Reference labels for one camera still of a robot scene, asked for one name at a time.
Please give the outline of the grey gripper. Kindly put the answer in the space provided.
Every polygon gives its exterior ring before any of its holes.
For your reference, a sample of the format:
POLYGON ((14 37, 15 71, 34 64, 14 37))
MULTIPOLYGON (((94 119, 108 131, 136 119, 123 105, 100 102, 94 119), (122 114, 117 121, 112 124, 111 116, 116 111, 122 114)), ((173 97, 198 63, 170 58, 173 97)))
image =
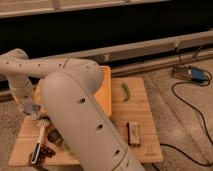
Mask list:
POLYGON ((16 104, 21 107, 25 101, 34 101, 34 90, 33 89, 13 89, 12 96, 16 104))

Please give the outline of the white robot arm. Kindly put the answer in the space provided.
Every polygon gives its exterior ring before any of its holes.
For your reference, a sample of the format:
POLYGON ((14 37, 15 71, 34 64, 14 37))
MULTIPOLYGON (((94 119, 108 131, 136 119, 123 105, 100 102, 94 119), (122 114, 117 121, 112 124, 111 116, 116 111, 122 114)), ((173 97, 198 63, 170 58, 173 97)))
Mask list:
POLYGON ((103 82, 95 61, 31 59, 14 49, 0 55, 0 74, 19 98, 32 93, 32 77, 42 80, 42 105, 84 171, 145 171, 94 98, 103 82))

